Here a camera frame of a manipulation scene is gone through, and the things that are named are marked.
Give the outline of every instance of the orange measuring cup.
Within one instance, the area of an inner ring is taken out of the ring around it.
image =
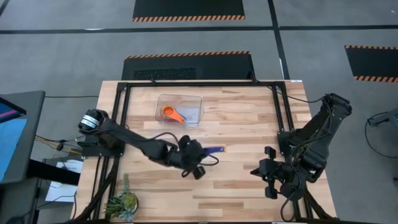
[[[180,115],[180,114],[175,110],[175,108],[172,107],[172,106],[164,106],[164,107],[162,108],[162,112],[163,112],[163,115],[164,115],[165,117],[174,119],[174,120],[178,121],[179,123],[184,123],[184,122],[185,122],[185,118],[184,118],[182,115]]]

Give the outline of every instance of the white paper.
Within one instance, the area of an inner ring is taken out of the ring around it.
[[[68,160],[65,162],[65,166],[68,170],[81,173],[81,168],[83,167],[82,161],[76,160]],[[62,168],[64,167],[63,162],[57,162],[57,167]],[[47,196],[45,200],[48,202],[54,201],[56,198],[60,196],[73,196],[77,190],[77,186],[68,185],[68,184],[61,184],[55,181],[51,181],[49,191],[47,192]],[[73,197],[62,197],[58,198],[57,202],[73,202]]]

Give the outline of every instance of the black floor mat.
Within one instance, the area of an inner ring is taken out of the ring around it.
[[[122,80],[247,79],[254,71],[248,51],[132,55],[124,60]]]
[[[355,80],[398,82],[398,47],[346,45]]]
[[[134,22],[243,20],[242,0],[136,0]]]

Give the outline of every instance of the wire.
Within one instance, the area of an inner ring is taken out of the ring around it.
[[[215,159],[216,162],[214,162],[214,163],[212,163],[212,164],[202,164],[202,163],[199,163],[199,165],[202,165],[202,166],[215,166],[215,165],[217,165],[217,164],[220,162],[220,160],[219,160],[217,157],[213,156],[213,155],[207,155],[207,156],[209,156],[209,157]]]
[[[286,94],[286,96],[289,97],[289,98],[291,98],[291,99],[293,99],[293,100],[298,100],[298,101],[301,101],[301,102],[304,102],[304,103],[316,103],[316,102],[322,100],[322,98],[323,98],[323,97],[321,97],[321,98],[319,98],[319,99],[317,99],[317,100],[312,100],[312,101],[310,100],[310,101],[307,101],[307,100],[298,99],[298,98],[293,97],[293,96],[289,96],[288,94]]]
[[[368,130],[368,123],[369,123],[369,120],[373,119],[375,116],[379,116],[379,115],[386,114],[386,113],[388,113],[388,112],[382,112],[382,113],[375,114],[375,115],[371,116],[370,118],[368,118],[368,119],[366,120],[366,123],[365,123],[365,139],[366,139],[366,142],[367,142],[368,146],[369,146],[374,152],[376,152],[377,154],[379,154],[380,156],[385,157],[385,158],[389,158],[389,159],[398,159],[398,156],[387,156],[387,155],[384,155],[384,154],[382,154],[381,152],[375,150],[375,148],[372,147],[372,145],[371,145],[371,143],[369,142],[369,139],[368,139],[368,131],[367,131],[367,130]]]
[[[65,165],[65,162],[63,161],[62,157],[59,156],[59,155],[53,155],[53,156],[52,156],[52,159],[54,159],[55,156],[58,156],[58,157],[60,158],[60,160],[61,160],[61,162],[62,162],[62,164],[63,164],[63,167],[64,167],[66,170],[68,170],[67,165]],[[59,186],[59,187],[54,187],[54,186],[51,186],[51,184],[49,183],[48,180],[45,180],[45,182],[49,185],[49,187],[52,187],[52,188],[55,188],[55,189],[58,189],[58,188],[60,188],[60,187],[63,186],[63,184],[61,184],[61,186]]]
[[[44,203],[44,204],[42,204],[42,205],[40,205],[40,206],[38,206],[38,207],[32,208],[32,209],[30,209],[27,213],[25,213],[25,214],[23,214],[22,216],[20,216],[20,218],[23,219],[23,218],[24,218],[27,214],[29,214],[30,212],[32,212],[32,211],[34,211],[34,210],[36,210],[36,209],[38,209],[38,208],[44,207],[44,206],[46,206],[46,205],[48,205],[48,204],[51,204],[51,203],[53,203],[53,202],[56,202],[58,199],[60,199],[60,198],[62,198],[62,197],[74,197],[74,198],[76,198],[76,192],[75,192],[74,195],[71,195],[71,196],[59,196],[59,197],[57,197],[56,199],[52,200],[51,202],[47,202],[47,203]]]
[[[51,147],[52,149],[56,149],[57,151],[61,151],[61,152],[65,152],[65,153],[74,153],[74,154],[78,154],[81,155],[80,152],[78,151],[74,151],[73,149],[69,149],[69,151],[64,151],[63,146],[61,146],[61,148],[58,148],[61,145],[66,145],[66,146],[70,146],[70,147],[74,147],[76,149],[82,149],[79,146],[74,146],[72,144],[68,144],[68,143],[63,143],[62,141],[48,141],[45,138],[41,137],[41,136],[36,136],[35,137],[35,141],[41,142],[43,144],[48,145],[49,147]]]
[[[186,177],[190,172],[188,172],[187,170],[183,170],[181,173],[181,177]]]
[[[44,139],[44,140],[46,140],[46,141],[50,141],[50,142],[59,142],[59,143],[62,143],[62,142],[70,142],[70,141],[76,141],[76,139],[80,139],[80,138],[85,137],[85,135],[81,135],[81,136],[77,136],[77,137],[75,137],[75,138],[73,138],[73,139],[68,139],[68,140],[65,140],[65,139],[52,140],[52,139],[44,138],[44,137],[39,136],[39,135],[36,135],[36,136],[39,137],[39,138],[42,138],[42,139]]]
[[[295,151],[296,150],[299,150],[301,147],[303,147],[303,146],[305,146],[305,145],[307,145],[307,144],[310,144],[310,143],[312,143],[312,142],[315,142],[315,141],[317,141],[317,140],[319,140],[319,139],[323,139],[324,137],[326,137],[326,136],[328,136],[329,135],[329,133],[330,133],[330,131],[331,131],[331,123],[332,123],[332,114],[331,114],[331,109],[330,109],[330,106],[329,106],[329,104],[328,103],[325,103],[325,105],[326,105],[326,107],[328,108],[328,111],[329,111],[329,127],[328,127],[328,131],[325,133],[325,134],[323,134],[323,135],[321,135],[321,136],[319,136],[319,137],[317,137],[317,138],[314,138],[314,139],[309,139],[309,140],[307,140],[307,141],[304,141],[304,142],[302,142],[301,144],[299,144],[298,146],[294,146],[294,150],[292,151],[292,153],[290,154],[290,155],[294,155],[294,153],[295,153]]]
[[[76,189],[75,194],[73,196],[73,203],[74,203],[73,206],[75,207],[75,211],[73,212],[72,220],[74,220],[75,217],[76,217],[76,210],[77,210],[76,193],[77,193],[77,189]]]
[[[285,206],[287,205],[287,202],[289,202],[289,200],[293,197],[294,194],[296,194],[297,190],[293,191],[292,194],[286,199],[286,201],[284,202],[284,204],[281,206],[280,208],[280,217],[282,218],[282,220],[284,222],[291,222],[294,219],[294,214],[292,215],[292,218],[290,218],[289,220],[286,220],[284,217],[284,209]]]
[[[134,139],[134,140],[135,140],[135,141],[141,141],[141,142],[152,141],[152,140],[155,140],[155,139],[157,139],[157,138],[159,138],[159,137],[161,137],[161,136],[163,136],[163,135],[166,135],[166,134],[169,134],[169,135],[173,136],[174,140],[175,140],[175,141],[177,142],[177,144],[178,144],[178,139],[177,139],[177,137],[175,137],[175,135],[174,135],[173,133],[170,133],[170,132],[160,133],[160,134],[158,134],[158,135],[156,135],[156,136],[154,136],[154,137],[152,137],[152,138],[149,138],[149,139]]]
[[[46,98],[98,98],[98,96],[46,96]]]
[[[94,175],[94,185],[93,185],[93,191],[91,193],[91,199],[94,197],[94,192],[95,192],[95,185],[97,183],[97,175],[98,175],[98,167],[100,166],[100,161],[101,161],[101,156],[98,156],[97,159],[97,166],[95,168],[95,175]]]

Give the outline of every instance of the computer monitor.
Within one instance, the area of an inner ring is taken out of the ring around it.
[[[26,110],[0,97],[0,124],[26,114]]]

